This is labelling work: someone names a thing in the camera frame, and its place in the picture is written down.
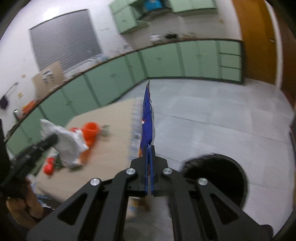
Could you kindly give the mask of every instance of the white plastic bag on counter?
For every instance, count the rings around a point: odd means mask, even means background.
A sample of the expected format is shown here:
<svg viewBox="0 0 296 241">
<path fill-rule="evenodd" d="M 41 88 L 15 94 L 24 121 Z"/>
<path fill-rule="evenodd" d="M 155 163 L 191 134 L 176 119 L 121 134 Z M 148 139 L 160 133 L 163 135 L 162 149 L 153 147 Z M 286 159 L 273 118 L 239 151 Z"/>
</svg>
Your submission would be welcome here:
<svg viewBox="0 0 296 241">
<path fill-rule="evenodd" d="M 64 127 L 56 126 L 48 120 L 41 119 L 40 121 L 42 127 L 41 136 L 43 138 L 57 134 L 58 143 L 54 148 L 59 152 L 63 166 L 72 168 L 81 165 L 78 161 L 80 155 L 88 149 L 82 131 L 71 132 Z"/>
</svg>

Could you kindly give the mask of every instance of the hanging black object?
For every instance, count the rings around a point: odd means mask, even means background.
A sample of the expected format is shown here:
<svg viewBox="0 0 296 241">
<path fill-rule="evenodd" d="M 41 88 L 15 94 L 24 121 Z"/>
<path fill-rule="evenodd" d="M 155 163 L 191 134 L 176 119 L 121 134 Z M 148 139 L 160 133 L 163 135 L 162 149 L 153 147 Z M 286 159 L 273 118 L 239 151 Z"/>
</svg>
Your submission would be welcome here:
<svg viewBox="0 0 296 241">
<path fill-rule="evenodd" d="M 8 106 L 8 99 L 6 98 L 6 95 L 4 95 L 1 99 L 0 99 L 0 108 L 5 110 Z"/>
<path fill-rule="evenodd" d="M 10 91 L 14 86 L 17 86 L 19 84 L 19 82 L 15 82 L 9 89 L 8 91 Z M 0 108 L 5 110 L 8 106 L 8 99 L 6 97 L 6 94 L 8 93 L 8 91 L 6 91 L 6 93 L 4 94 L 4 96 L 0 99 Z"/>
</svg>

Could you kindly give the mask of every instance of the black pot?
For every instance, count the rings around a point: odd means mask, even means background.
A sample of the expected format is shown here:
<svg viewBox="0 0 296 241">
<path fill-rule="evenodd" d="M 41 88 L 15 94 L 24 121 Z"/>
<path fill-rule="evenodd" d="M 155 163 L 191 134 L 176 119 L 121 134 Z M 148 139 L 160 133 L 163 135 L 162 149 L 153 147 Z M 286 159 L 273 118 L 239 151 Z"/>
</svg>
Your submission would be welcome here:
<svg viewBox="0 0 296 241">
<path fill-rule="evenodd" d="M 240 208 L 246 202 L 247 176 L 242 167 L 230 157 L 212 154 L 189 160 L 185 163 L 182 174 L 192 180 L 200 177 L 208 179 Z"/>
</svg>

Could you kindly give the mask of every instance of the floor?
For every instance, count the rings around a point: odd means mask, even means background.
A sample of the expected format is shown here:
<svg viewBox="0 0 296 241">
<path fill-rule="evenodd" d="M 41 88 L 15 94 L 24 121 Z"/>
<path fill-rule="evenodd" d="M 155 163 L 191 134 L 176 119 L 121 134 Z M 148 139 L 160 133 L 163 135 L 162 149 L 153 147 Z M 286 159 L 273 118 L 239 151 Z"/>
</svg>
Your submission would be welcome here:
<svg viewBox="0 0 296 241">
<path fill-rule="evenodd" d="M 147 81 L 121 99 L 143 98 Z M 208 153 L 227 155 L 245 170 L 249 195 L 244 211 L 276 233 L 292 211 L 295 160 L 289 138 L 293 110 L 275 86 L 246 79 L 245 85 L 204 80 L 151 80 L 155 150 L 176 170 Z M 126 222 L 124 237 L 173 240 L 166 198 L 151 198 Z"/>
</svg>

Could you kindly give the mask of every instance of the gray shutter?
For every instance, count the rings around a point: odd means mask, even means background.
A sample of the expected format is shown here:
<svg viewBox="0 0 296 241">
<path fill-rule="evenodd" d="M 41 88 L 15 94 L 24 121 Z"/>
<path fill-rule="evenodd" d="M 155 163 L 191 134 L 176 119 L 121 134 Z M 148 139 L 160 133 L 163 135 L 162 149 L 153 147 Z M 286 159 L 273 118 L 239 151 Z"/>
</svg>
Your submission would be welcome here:
<svg viewBox="0 0 296 241">
<path fill-rule="evenodd" d="M 53 18 L 30 31 L 39 70 L 59 61 L 65 71 L 101 53 L 87 9 Z"/>
</svg>

